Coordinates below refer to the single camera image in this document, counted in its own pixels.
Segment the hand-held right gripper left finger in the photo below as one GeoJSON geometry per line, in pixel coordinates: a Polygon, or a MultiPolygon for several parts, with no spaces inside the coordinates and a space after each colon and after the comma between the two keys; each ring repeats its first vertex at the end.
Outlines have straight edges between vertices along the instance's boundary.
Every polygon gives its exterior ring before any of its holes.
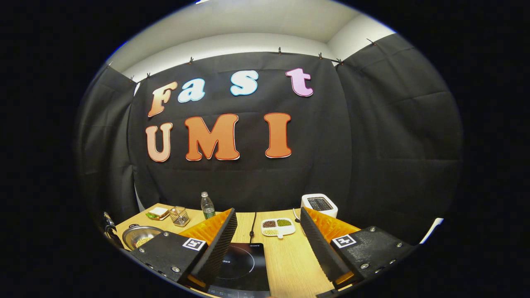
{"type": "Polygon", "coordinates": [[[180,233],[161,230],[129,254],[179,287],[205,291],[220,271],[236,228],[231,208],[180,233]]]}

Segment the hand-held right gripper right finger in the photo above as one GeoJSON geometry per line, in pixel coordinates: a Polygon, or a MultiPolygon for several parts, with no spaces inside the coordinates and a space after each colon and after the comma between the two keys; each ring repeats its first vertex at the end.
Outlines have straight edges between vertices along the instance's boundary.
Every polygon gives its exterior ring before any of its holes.
{"type": "Polygon", "coordinates": [[[356,228],[307,207],[300,209],[300,221],[320,267],[336,290],[375,279],[417,248],[376,226],[356,228]]]}

